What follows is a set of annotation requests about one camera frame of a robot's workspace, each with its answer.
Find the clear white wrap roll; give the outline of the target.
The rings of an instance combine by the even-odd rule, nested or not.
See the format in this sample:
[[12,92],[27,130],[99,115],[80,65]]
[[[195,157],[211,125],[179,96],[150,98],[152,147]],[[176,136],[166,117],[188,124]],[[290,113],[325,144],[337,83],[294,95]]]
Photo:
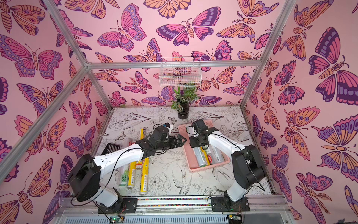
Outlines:
[[216,157],[217,163],[225,162],[222,152],[217,147],[213,147],[213,152]]

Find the long yellow wrap roll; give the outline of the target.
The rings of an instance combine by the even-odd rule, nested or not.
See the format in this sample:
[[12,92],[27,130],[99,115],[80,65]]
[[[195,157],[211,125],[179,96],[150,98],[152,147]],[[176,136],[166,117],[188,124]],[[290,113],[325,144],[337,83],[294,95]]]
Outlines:
[[144,128],[141,128],[140,129],[140,140],[144,139],[145,138],[145,129]]

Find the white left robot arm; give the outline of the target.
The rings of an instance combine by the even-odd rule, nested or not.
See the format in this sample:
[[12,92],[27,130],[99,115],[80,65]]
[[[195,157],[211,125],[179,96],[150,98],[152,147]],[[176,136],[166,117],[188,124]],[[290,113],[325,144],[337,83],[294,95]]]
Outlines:
[[78,206],[94,202],[104,214],[122,212],[124,200],[119,191],[102,183],[101,179],[107,174],[114,176],[116,169],[131,162],[184,146],[186,138],[181,134],[172,135],[171,131],[172,125],[165,123],[156,127],[148,137],[124,149],[100,156],[83,155],[67,177]]

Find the yellow red wrap roll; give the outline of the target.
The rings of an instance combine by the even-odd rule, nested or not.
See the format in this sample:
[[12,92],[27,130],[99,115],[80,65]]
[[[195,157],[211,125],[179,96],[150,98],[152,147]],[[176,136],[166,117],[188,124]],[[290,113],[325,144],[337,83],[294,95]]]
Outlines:
[[201,149],[201,152],[202,152],[203,155],[204,155],[204,159],[205,159],[205,162],[206,162],[207,166],[209,166],[209,165],[210,165],[210,161],[209,161],[209,158],[208,158],[208,155],[207,155],[206,151],[203,149],[203,147],[201,147],[200,149]]

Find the pink perforated plastic basket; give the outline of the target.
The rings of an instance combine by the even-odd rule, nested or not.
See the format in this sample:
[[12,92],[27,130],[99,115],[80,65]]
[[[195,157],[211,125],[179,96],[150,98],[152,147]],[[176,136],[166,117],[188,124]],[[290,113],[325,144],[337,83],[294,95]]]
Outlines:
[[206,151],[201,147],[192,148],[189,144],[189,137],[193,136],[194,132],[191,132],[190,126],[190,124],[182,124],[178,127],[180,135],[187,139],[183,149],[189,172],[195,173],[204,171],[206,169],[212,169],[226,165],[230,162],[229,157],[224,153],[220,155],[218,149],[216,149],[213,153],[210,152],[209,155],[207,155]]

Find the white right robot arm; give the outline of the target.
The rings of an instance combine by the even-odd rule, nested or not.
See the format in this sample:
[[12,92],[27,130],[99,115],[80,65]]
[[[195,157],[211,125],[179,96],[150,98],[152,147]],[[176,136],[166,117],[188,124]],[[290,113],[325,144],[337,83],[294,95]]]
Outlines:
[[244,211],[247,207],[245,196],[254,184],[259,184],[266,177],[265,164],[258,148],[229,139],[217,128],[208,127],[202,119],[193,122],[191,128],[193,131],[188,133],[192,135],[189,137],[192,148],[212,146],[231,158],[235,181],[214,205],[227,211]]

